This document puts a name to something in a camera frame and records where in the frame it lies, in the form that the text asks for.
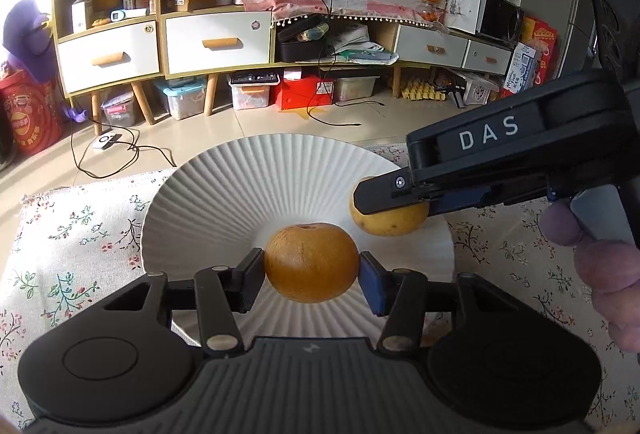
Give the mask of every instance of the screw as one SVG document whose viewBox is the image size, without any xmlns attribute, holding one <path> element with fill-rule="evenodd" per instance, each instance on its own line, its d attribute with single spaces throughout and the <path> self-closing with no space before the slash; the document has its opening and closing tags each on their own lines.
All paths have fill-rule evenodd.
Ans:
<svg viewBox="0 0 640 434">
<path fill-rule="evenodd" d="M 382 347 L 387 351 L 407 351 L 414 346 L 414 341 L 409 337 L 401 337 L 394 335 L 392 337 L 386 337 L 382 340 Z"/>
<path fill-rule="evenodd" d="M 207 338 L 207 347 L 212 351 L 231 351 L 238 345 L 238 339 L 231 335 L 214 335 Z"/>
</svg>

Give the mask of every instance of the white plate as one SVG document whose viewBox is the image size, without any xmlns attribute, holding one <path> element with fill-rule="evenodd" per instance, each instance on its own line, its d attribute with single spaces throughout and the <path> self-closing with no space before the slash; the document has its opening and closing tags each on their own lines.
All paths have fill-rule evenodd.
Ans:
<svg viewBox="0 0 640 434">
<path fill-rule="evenodd" d="M 209 266 L 236 266 L 283 226 L 332 223 L 386 269 L 450 281 L 453 243 L 442 216 L 403 237 L 368 235 L 351 219 L 357 182 L 397 168 L 373 152 L 318 136 L 269 134 L 209 149 L 177 169 L 151 202 L 142 227 L 145 271 L 192 278 Z M 371 313 L 357 280 L 336 299 L 300 304 L 266 278 L 251 311 L 235 318 L 246 346 L 257 336 L 369 337 L 375 344 L 386 320 Z M 174 322 L 199 342 L 195 311 L 176 311 Z"/>
</svg>

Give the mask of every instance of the human hand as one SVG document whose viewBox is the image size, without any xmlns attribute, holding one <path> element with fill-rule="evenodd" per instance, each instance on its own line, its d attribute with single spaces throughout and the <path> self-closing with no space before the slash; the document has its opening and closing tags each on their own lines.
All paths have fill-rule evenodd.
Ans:
<svg viewBox="0 0 640 434">
<path fill-rule="evenodd" d="M 593 308 L 609 321 L 609 337 L 622 350 L 640 352 L 640 251 L 623 242 L 595 241 L 564 203 L 547 208 L 540 220 L 546 237 L 576 246 L 575 271 L 590 286 Z"/>
</svg>

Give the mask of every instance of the white drawer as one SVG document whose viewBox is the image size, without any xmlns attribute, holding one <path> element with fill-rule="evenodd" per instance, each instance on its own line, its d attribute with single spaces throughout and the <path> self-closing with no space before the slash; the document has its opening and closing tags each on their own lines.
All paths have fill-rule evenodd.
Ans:
<svg viewBox="0 0 640 434">
<path fill-rule="evenodd" d="M 224 40 L 237 42 L 225 44 Z M 205 47 L 207 40 L 222 46 Z M 169 74 L 268 64 L 271 45 L 271 12 L 236 12 L 191 15 L 166 20 Z"/>
<path fill-rule="evenodd" d="M 154 20 L 63 42 L 58 54 L 68 93 L 160 72 Z M 122 58 L 106 65 L 92 65 L 100 57 L 112 54 L 122 54 Z"/>
<path fill-rule="evenodd" d="M 467 42 L 466 38 L 459 36 L 400 26 L 396 52 L 400 60 L 460 67 Z"/>
<path fill-rule="evenodd" d="M 510 60 L 511 51 L 470 40 L 462 68 L 506 74 Z"/>
</svg>

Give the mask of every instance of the das logo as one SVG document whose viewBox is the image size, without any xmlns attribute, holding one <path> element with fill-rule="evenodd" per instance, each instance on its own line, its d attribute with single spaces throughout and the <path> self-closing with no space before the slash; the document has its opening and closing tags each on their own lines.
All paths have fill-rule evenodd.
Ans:
<svg viewBox="0 0 640 434">
<path fill-rule="evenodd" d="M 484 124 L 482 131 L 482 137 L 474 137 L 474 133 L 470 130 L 465 130 L 460 133 L 460 144 L 463 150 L 469 150 L 473 148 L 476 143 L 482 142 L 482 145 L 486 145 L 489 141 L 498 141 L 498 135 L 514 136 L 518 133 L 518 125 L 514 122 L 513 116 L 506 116 L 502 120 L 502 127 L 494 129 L 489 123 Z"/>
</svg>

